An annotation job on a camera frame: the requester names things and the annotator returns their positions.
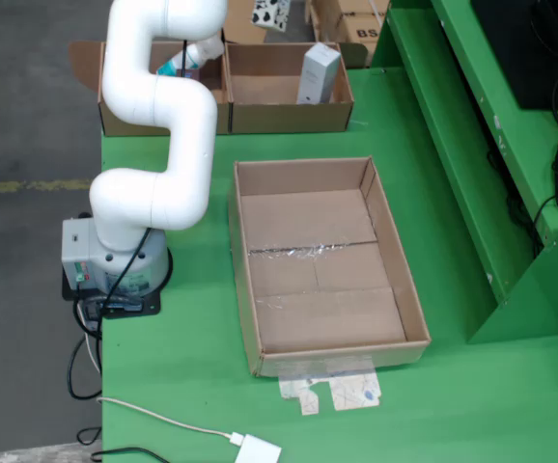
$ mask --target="green table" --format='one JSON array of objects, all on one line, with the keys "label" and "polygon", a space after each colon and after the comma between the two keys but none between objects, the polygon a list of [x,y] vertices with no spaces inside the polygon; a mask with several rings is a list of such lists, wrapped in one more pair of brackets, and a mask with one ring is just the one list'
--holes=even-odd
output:
[{"label": "green table", "polygon": [[[209,210],[169,232],[174,275],[157,316],[106,320],[103,392],[175,420],[254,434],[281,461],[558,461],[558,337],[470,345],[495,305],[483,265],[405,70],[351,71],[346,133],[217,138]],[[103,138],[103,169],[165,168],[167,138]],[[378,371],[381,405],[303,417],[276,379],[249,374],[228,234],[235,160],[372,156],[412,269],[432,345],[415,365]],[[103,446],[170,461],[234,461],[237,448],[103,405]],[[139,462],[140,455],[106,457]]]}]

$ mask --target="white robotic arm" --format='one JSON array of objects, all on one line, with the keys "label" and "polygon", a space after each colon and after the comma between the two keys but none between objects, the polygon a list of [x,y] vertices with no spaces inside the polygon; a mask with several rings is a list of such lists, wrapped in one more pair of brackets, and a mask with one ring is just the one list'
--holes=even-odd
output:
[{"label": "white robotic arm", "polygon": [[132,251],[145,228],[182,230],[206,212],[217,105],[191,79],[149,72],[153,37],[196,41],[221,29],[227,0],[115,0],[109,15],[102,92],[127,123],[170,129],[167,170],[114,169],[98,176],[91,205],[98,239]]},{"label": "white robotic arm", "polygon": [[108,292],[124,271],[147,228],[119,292],[144,295],[168,272],[164,230],[195,225],[209,203],[217,105],[201,83],[151,74],[157,36],[199,41],[217,34],[227,0],[114,0],[109,15],[102,92],[127,123],[170,130],[163,173],[112,169],[91,186],[93,219],[65,221],[63,266],[71,289]]}]

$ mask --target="floor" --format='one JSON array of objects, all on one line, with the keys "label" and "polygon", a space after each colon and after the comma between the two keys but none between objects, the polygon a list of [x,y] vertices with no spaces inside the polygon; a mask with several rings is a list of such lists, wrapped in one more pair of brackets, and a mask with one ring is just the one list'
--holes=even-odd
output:
[{"label": "floor", "polygon": [[[100,423],[98,405],[67,393],[80,332],[60,297],[59,256],[62,220],[89,210],[100,161],[96,97],[72,77],[67,45],[103,40],[110,3],[0,0],[0,452],[70,443]],[[303,9],[293,0],[288,33],[267,40],[311,41]],[[75,382],[99,387],[86,356]],[[82,461],[17,455],[0,461]]]}]

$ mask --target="white cable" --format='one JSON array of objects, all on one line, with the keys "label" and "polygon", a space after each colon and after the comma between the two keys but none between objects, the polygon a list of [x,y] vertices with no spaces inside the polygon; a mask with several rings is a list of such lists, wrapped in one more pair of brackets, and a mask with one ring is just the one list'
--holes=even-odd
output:
[{"label": "white cable", "polygon": [[[81,309],[80,302],[77,303],[77,313],[79,314],[79,320],[82,322],[82,325],[84,325],[84,328],[88,328],[88,326],[86,326],[86,319],[82,316],[82,309]],[[97,373],[101,374],[101,370],[98,369],[97,361],[95,360],[95,356],[93,355],[93,349],[90,346],[90,339],[88,337],[88,333],[84,333],[84,337],[86,338],[86,347],[88,347],[88,355],[90,357],[90,360],[91,362],[93,362],[93,365],[95,366],[95,370],[97,371]]]},{"label": "white cable", "polygon": [[232,442],[232,434],[229,434],[227,432],[221,432],[221,431],[213,431],[212,429],[204,429],[203,427],[197,427],[197,426],[191,426],[190,424],[185,424],[183,422],[176,422],[174,420],[170,420],[169,418],[163,417],[155,412],[151,412],[150,410],[146,410],[145,408],[142,407],[138,407],[137,405],[133,405],[131,403],[127,403],[127,402],[123,402],[122,400],[118,400],[117,398],[110,398],[110,397],[98,397],[97,398],[97,402],[112,402],[112,403],[116,403],[118,405],[122,405],[123,407],[126,408],[130,408],[131,410],[137,410],[138,412],[144,413],[146,415],[149,415],[153,418],[157,418],[158,420],[162,420],[163,422],[168,422],[169,424],[173,424],[174,426],[180,426],[180,427],[184,427],[186,429],[190,429],[192,431],[199,431],[199,432],[206,432],[207,434],[215,434],[217,436],[221,436],[221,437],[225,437],[226,439],[230,439],[230,441]]}]

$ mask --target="cardboard box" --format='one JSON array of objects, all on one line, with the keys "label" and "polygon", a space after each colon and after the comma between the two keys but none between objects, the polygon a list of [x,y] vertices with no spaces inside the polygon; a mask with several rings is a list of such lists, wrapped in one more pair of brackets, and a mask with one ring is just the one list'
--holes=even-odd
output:
[{"label": "cardboard box", "polygon": [[[231,133],[333,132],[346,130],[354,98],[343,60],[330,103],[297,105],[305,53],[312,43],[226,46]],[[329,44],[336,50],[336,44]]]},{"label": "cardboard box", "polygon": [[257,376],[417,361],[431,342],[370,158],[237,163],[229,220]]},{"label": "cardboard box", "polygon": [[336,41],[347,68],[367,68],[374,57],[389,0],[314,0],[311,17],[317,41]]},{"label": "cardboard box", "polygon": [[[103,133],[108,137],[169,135],[169,130],[161,127],[132,125],[118,119],[105,104],[101,94],[101,71],[105,42],[74,41],[69,45],[69,59],[73,74],[84,86],[98,94],[98,110],[103,125]],[[156,72],[182,50],[182,43],[158,41],[151,50],[150,72]],[[208,61],[200,69],[200,82],[206,85],[217,100],[217,134],[228,133],[230,123],[230,101],[228,99],[228,72],[225,57]]]}]

